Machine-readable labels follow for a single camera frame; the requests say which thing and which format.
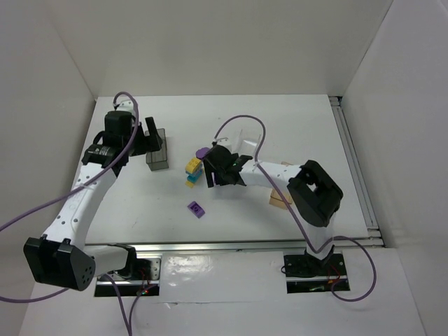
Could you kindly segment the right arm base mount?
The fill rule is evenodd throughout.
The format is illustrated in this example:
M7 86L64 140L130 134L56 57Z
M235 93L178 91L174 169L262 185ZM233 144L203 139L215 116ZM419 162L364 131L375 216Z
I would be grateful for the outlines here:
M335 253L322 265L305 254L290 254L283 257L281 273L286 277L287 294L350 291L345 260Z

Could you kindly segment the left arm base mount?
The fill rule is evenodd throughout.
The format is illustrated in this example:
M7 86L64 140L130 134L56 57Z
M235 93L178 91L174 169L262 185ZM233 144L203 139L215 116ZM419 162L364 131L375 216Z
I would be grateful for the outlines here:
M131 275L121 275L118 271L111 271L99 276L95 284L94 296L109 298L116 296L116 291L108 277L115 281L121 296L155 297L160 294L160 275L162 259L160 256L138 258Z

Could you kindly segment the teal lego figure piece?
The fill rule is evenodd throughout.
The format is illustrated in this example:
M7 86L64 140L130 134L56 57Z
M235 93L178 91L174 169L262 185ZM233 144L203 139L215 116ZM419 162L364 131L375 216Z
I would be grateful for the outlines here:
M187 173L187 179L185 184L189 187L189 188L193 188L197 182L199 181L199 179L201 178L201 176L203 175L204 170L203 169L198 169L196 172L189 174Z

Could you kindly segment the yellow lego brick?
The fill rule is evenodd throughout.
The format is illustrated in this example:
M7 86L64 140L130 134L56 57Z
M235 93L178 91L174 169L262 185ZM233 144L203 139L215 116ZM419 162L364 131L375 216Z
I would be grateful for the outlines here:
M185 166L185 172L187 174L194 174L196 171L202 168L202 161L196 157L192 158Z

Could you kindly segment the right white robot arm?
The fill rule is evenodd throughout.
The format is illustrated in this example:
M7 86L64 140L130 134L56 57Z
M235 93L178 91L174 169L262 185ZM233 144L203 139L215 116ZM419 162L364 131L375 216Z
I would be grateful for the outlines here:
M323 261L334 250L333 220L340 208L343 192L322 166L313 160L303 165L284 165L257 161L249 155L231 153L216 144L204 156L207 185L260 186L274 189L281 200L293 200L287 209L305 241L306 252Z

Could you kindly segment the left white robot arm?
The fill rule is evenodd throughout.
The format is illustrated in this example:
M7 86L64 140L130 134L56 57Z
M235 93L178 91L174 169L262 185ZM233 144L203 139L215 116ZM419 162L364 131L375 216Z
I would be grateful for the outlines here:
M139 268L135 248L85 243L105 195L133 156L160 149L162 140L152 117L144 132L134 99L114 102L104 117L104 130L87 147L77 181L56 219L39 238L30 237L24 255L34 280L40 284L84 291L96 277L116 273L130 279Z

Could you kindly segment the purple rounded lego brick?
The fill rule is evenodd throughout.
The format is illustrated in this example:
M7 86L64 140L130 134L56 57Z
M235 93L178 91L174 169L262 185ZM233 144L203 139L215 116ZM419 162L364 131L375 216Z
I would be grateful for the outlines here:
M203 160L205 155L210 151L210 148L203 147L196 151L195 156L198 160Z

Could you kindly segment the purple sloped lego brick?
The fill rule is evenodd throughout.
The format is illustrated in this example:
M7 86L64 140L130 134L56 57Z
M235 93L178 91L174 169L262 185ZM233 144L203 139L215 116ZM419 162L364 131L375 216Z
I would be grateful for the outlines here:
M205 214L205 210L195 201L189 203L187 208L195 215L196 218L201 218Z

